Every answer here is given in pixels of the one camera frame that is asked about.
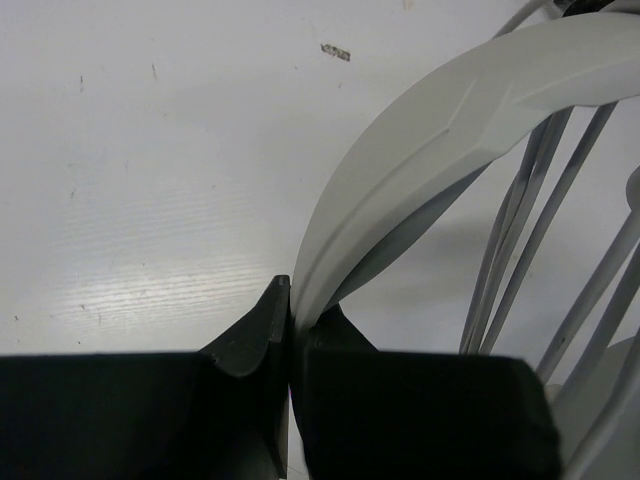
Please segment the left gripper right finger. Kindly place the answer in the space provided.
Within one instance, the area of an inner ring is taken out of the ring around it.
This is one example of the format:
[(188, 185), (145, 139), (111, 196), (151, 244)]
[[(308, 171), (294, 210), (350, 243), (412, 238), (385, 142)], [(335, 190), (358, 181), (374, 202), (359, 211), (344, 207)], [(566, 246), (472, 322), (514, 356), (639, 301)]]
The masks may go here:
[(560, 434), (522, 360), (383, 351), (339, 307), (310, 330), (292, 401), (314, 479), (558, 479)]

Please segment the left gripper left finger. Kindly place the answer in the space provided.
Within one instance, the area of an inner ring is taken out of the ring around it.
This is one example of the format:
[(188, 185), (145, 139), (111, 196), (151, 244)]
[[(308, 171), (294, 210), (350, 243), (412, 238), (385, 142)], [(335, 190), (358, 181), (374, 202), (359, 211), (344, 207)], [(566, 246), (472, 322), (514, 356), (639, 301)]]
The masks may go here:
[(5, 356), (5, 479), (283, 479), (290, 280), (197, 351)]

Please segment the white over-ear headphones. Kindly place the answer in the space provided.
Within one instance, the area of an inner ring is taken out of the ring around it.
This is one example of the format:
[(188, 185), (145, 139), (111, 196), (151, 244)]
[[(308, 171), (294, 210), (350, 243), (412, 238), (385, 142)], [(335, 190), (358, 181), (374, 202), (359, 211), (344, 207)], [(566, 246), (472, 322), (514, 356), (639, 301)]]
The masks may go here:
[[(617, 104), (639, 93), (639, 7), (506, 27), (431, 72), (364, 131), (315, 207), (291, 287), (294, 358), (321, 315), (397, 260), (495, 160), (525, 142), (489, 236), (456, 355), (492, 348), (527, 270)], [(639, 475), (639, 340), (613, 337), (639, 291), (629, 215), (539, 365), (558, 479)]]

